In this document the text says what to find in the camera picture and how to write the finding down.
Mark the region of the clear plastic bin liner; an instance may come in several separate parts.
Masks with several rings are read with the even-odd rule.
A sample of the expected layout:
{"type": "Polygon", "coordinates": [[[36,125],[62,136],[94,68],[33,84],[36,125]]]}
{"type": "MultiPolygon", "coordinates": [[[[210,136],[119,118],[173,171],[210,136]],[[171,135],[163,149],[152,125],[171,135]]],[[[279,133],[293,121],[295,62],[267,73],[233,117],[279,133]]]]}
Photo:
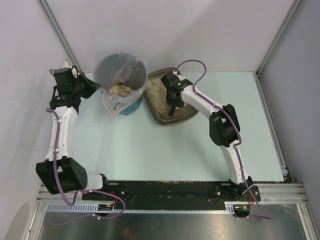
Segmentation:
{"type": "Polygon", "coordinates": [[[93,71],[93,81],[106,91],[114,85],[122,84],[134,91],[144,89],[145,92],[148,72],[141,59],[130,53],[119,52],[99,61],[93,71]]]}

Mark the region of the black litter scoop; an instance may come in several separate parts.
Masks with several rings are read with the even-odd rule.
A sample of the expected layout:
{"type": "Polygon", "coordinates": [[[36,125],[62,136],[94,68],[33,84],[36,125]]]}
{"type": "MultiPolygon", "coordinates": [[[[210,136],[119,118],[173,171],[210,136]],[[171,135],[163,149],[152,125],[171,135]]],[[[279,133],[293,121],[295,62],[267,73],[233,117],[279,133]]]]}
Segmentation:
{"type": "Polygon", "coordinates": [[[175,112],[175,109],[176,109],[176,106],[175,106],[175,105],[171,106],[170,111],[169,111],[169,113],[168,113],[168,116],[169,116],[169,117],[172,117],[172,116],[173,116],[173,114],[174,114],[174,112],[175,112]]]}

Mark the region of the teal trash bin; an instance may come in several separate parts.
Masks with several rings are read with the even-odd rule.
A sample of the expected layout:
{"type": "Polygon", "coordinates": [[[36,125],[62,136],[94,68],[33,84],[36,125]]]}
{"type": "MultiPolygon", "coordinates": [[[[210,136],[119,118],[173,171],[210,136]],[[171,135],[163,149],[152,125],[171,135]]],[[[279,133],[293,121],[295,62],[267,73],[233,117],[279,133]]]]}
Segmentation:
{"type": "Polygon", "coordinates": [[[110,94],[103,88],[98,89],[102,94],[103,106],[113,117],[118,114],[127,116],[136,111],[142,102],[144,90],[143,88],[139,88],[138,90],[128,93],[126,96],[121,96],[118,94],[110,94]]]}

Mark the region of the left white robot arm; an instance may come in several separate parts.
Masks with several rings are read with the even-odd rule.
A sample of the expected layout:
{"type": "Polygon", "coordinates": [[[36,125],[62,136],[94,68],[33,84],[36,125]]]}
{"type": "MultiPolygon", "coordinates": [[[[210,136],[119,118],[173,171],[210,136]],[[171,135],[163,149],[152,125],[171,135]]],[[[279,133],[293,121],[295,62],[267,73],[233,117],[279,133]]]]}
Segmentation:
{"type": "Polygon", "coordinates": [[[87,173],[73,154],[73,131],[81,101],[90,98],[100,85],[67,62],[50,73],[56,82],[46,109],[52,114],[51,139],[45,160],[36,164],[35,171],[52,195],[102,190],[108,184],[105,175],[87,173]]]}

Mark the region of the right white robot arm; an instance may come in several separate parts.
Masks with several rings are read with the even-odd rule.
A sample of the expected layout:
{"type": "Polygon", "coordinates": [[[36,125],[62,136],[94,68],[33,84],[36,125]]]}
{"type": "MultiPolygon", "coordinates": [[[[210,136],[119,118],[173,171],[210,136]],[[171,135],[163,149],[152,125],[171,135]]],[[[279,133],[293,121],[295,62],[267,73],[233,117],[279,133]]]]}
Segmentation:
{"type": "Polygon", "coordinates": [[[177,107],[183,107],[187,103],[208,119],[209,136],[223,153],[234,197],[248,194],[253,201],[258,202],[255,192],[252,191],[252,178],[242,161],[240,124],[233,105],[222,105],[212,100],[198,90],[195,83],[177,71],[164,75],[161,82],[167,90],[166,101],[171,106],[170,116],[177,107]]]}

